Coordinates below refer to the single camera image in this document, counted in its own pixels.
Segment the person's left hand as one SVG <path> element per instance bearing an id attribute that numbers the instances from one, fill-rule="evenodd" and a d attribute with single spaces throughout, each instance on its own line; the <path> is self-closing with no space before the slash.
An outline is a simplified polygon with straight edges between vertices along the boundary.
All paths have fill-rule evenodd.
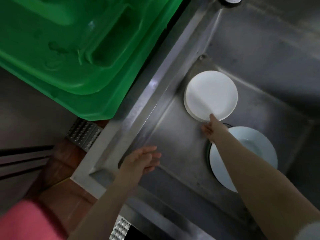
<path id="1" fill-rule="evenodd" d="M 144 174 L 139 167 L 139 149 L 136 149 L 125 157 L 114 182 L 121 187 L 134 188 Z"/>

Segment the person's right hand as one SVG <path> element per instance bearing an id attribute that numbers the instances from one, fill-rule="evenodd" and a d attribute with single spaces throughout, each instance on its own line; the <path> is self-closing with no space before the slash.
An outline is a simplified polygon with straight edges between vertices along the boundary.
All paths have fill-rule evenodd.
<path id="1" fill-rule="evenodd" d="M 210 142 L 212 142 L 214 144 L 216 141 L 218 141 L 218 140 L 222 139 L 223 137 L 225 137 L 228 133 L 229 133 L 228 128 L 223 123 L 221 123 L 219 121 L 219 128 L 214 132 L 213 136 L 207 137 L 205 134 L 204 135 L 206 136 L 206 138 Z"/>

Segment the small white plate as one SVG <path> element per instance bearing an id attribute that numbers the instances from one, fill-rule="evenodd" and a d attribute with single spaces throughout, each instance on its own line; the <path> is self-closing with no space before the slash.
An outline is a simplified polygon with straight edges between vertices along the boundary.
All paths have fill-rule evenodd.
<path id="1" fill-rule="evenodd" d="M 186 92 L 186 102 L 194 115 L 210 120 L 211 113 L 222 121 L 236 108 L 238 90 L 232 79 L 218 71 L 204 71 L 195 75 Z"/>
<path id="2" fill-rule="evenodd" d="M 184 95 L 183 95 L 183 103 L 184 103 L 184 106 L 185 106 L 186 111 L 187 111 L 188 114 L 189 114 L 193 119 L 195 119 L 196 121 L 203 122 L 203 123 L 209 123 L 209 120 L 204 120 L 204 119 L 201 119 L 201 118 L 197 117 L 197 116 L 194 115 L 194 113 L 192 113 L 192 111 L 189 109 L 189 107 L 188 107 L 188 105 L 187 105 L 187 101 L 186 101 L 186 92 L 187 92 L 188 86 L 189 86 L 189 84 L 186 85 L 186 88 L 185 88 L 185 90 L 184 90 Z"/>

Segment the person's left forearm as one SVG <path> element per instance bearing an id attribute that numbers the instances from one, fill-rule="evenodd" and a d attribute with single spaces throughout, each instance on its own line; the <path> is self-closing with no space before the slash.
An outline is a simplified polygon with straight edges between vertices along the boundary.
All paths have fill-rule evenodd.
<path id="1" fill-rule="evenodd" d="M 142 170 L 120 171 L 67 240 L 108 240 L 122 206 L 142 174 Z"/>

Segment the person's right forearm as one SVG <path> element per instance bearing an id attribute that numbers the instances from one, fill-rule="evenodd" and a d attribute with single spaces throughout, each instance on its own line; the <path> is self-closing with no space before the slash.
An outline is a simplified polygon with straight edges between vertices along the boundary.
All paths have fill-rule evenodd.
<path id="1" fill-rule="evenodd" d="M 294 240 L 320 211 L 280 171 L 228 133 L 215 142 L 230 178 L 268 240 Z"/>

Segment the stainless steel sink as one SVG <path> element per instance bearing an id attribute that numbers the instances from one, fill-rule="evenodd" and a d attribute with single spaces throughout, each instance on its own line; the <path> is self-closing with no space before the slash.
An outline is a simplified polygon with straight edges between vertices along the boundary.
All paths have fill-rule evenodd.
<path id="1" fill-rule="evenodd" d="M 120 211 L 151 239 L 263 240 L 237 193 L 207 163 L 201 122 L 183 104 L 187 83 L 213 69 L 238 103 L 222 122 L 263 133 L 278 169 L 320 210 L 320 0 L 191 0 L 71 179 L 99 198 L 123 158 L 144 145 L 162 157 Z"/>

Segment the large white plate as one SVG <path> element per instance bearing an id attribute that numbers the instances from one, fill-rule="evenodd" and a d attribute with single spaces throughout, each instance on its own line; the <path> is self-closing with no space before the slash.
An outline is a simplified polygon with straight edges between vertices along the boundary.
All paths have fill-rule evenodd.
<path id="1" fill-rule="evenodd" d="M 269 139 L 261 132 L 244 126 L 230 127 L 229 132 L 248 150 L 261 157 L 275 169 L 278 169 L 276 150 Z M 215 144 L 210 150 L 210 164 L 214 177 L 226 189 L 237 193 Z"/>

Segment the perforated metal grate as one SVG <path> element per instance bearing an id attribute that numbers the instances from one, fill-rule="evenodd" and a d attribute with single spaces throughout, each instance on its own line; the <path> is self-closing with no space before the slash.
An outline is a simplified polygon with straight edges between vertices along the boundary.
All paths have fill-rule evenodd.
<path id="1" fill-rule="evenodd" d="M 77 118 L 66 138 L 85 152 L 88 152 L 102 132 L 96 123 Z"/>
<path id="2" fill-rule="evenodd" d="M 118 215 L 109 240 L 125 240 L 130 227 L 131 223 L 122 216 Z"/>

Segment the chrome faucet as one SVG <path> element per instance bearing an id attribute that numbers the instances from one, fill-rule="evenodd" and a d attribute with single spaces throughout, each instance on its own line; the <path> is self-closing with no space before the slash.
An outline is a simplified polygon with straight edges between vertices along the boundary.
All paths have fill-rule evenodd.
<path id="1" fill-rule="evenodd" d="M 219 3 L 226 8 L 233 8 L 239 6 L 243 0 L 218 0 Z"/>

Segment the green plastic crate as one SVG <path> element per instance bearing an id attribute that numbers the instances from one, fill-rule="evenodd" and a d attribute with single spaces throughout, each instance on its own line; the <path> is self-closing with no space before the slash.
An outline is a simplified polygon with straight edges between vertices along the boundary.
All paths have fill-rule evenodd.
<path id="1" fill-rule="evenodd" d="M 111 119 L 182 2 L 0 0 L 0 67 L 82 119 Z"/>

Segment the pink garment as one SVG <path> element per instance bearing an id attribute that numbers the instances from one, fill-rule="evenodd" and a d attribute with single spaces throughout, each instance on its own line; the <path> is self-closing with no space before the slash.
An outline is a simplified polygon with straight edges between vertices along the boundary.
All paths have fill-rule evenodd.
<path id="1" fill-rule="evenodd" d="M 24 199 L 0 217 L 0 240 L 67 240 L 58 217 L 39 200 Z"/>

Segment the white sleeve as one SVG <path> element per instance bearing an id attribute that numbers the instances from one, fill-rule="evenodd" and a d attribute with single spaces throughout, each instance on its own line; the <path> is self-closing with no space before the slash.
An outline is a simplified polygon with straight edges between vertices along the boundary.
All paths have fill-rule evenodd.
<path id="1" fill-rule="evenodd" d="M 320 240 L 320 220 L 306 224 L 294 240 Z"/>

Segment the dark metal rail frame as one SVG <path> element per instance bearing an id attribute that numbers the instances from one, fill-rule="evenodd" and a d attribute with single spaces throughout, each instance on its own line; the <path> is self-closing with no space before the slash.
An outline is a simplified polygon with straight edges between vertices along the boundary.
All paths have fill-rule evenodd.
<path id="1" fill-rule="evenodd" d="M 53 151 L 53 145 L 0 149 L 0 180 L 42 169 Z"/>

